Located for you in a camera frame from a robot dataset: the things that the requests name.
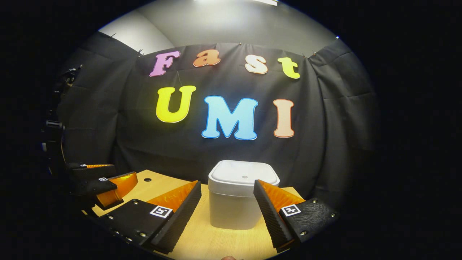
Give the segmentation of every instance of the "white plastic container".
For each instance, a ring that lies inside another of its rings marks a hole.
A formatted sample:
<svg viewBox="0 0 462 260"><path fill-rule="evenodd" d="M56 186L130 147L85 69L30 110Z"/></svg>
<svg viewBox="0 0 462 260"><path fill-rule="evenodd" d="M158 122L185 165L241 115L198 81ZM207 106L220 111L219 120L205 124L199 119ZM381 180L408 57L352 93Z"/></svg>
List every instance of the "white plastic container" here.
<svg viewBox="0 0 462 260"><path fill-rule="evenodd" d="M220 161L208 175L210 224L222 229L251 229L262 217L254 196L255 180L275 186L279 177L261 162Z"/></svg>

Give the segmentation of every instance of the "wooden table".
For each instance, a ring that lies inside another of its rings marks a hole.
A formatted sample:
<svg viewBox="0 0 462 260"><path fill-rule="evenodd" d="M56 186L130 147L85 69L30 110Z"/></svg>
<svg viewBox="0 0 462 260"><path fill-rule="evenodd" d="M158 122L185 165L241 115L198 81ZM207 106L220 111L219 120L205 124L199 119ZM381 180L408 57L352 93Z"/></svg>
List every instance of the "wooden table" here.
<svg viewBox="0 0 462 260"><path fill-rule="evenodd" d="M139 172L137 177L136 187L123 197L125 202L134 198L147 201L188 183L186 180L149 170ZM144 181L145 178L150 178L151 181ZM283 189L301 197L293 187ZM219 229L210 225L207 185L201 184L201 191L202 197L173 252L162 254L156 251L156 253L177 260L221 260L228 255L232 255L237 260L262 260L277 255L263 217L254 228L249 230ZM93 211L101 216L121 205L109 210L102 210L95 206Z"/></svg>

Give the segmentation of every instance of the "blue letter m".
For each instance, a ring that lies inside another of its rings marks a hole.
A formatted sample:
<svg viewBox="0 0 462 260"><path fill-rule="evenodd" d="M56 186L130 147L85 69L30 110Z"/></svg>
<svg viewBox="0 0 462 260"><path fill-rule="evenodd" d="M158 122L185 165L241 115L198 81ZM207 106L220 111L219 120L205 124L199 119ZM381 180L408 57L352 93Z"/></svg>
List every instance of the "blue letter m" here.
<svg viewBox="0 0 462 260"><path fill-rule="evenodd" d="M220 124L226 138L231 136L232 131L239 123L234 137L239 140L255 140L257 134L254 132L254 111L258 106L255 99L241 99L231 113L225 99L220 96L208 96L204 99L208 104L207 127L202 132L205 138L218 138L217 122Z"/></svg>

